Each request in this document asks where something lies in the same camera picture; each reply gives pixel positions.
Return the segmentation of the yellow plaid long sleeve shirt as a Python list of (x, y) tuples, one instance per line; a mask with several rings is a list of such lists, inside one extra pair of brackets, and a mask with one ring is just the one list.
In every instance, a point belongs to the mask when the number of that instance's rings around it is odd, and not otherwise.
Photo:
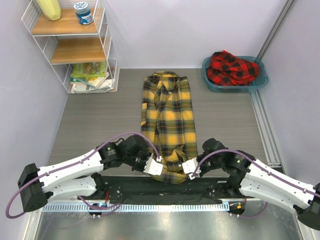
[(180, 184), (187, 179), (182, 164), (198, 155), (196, 127), (188, 78), (172, 71), (145, 77), (142, 88), (141, 133), (162, 157), (155, 180)]

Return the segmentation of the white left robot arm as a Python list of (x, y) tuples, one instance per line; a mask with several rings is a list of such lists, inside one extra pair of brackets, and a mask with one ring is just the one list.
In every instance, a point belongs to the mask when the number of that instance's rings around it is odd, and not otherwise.
[(61, 183), (71, 182), (86, 174), (117, 168), (123, 163), (133, 166), (139, 152), (149, 147), (159, 156), (153, 143), (138, 132), (131, 132), (131, 136), (119, 144), (114, 142), (125, 135), (126, 133), (120, 134), (84, 155), (55, 165), (37, 167), (35, 163), (31, 163), (25, 166), (17, 182), (17, 194), (20, 196), (23, 212), (33, 212), (44, 207), (55, 195), (53, 188)]

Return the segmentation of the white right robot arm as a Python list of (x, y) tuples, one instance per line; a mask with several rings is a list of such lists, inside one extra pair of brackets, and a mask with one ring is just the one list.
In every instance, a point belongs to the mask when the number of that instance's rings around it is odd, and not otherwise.
[(290, 213), (307, 227), (320, 229), (320, 186), (291, 178), (254, 156), (225, 147), (210, 138), (196, 157), (192, 177), (206, 171), (222, 169), (228, 173), (226, 193), (233, 198), (242, 195), (263, 200)]

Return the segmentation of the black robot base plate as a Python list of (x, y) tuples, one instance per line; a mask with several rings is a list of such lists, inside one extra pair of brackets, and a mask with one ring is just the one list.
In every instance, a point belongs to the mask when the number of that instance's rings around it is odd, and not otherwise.
[(108, 200), (122, 205), (204, 205), (219, 204), (225, 199), (243, 199), (232, 190), (226, 177), (204, 177), (179, 184), (164, 183), (147, 176), (95, 176), (96, 192), (89, 200)]

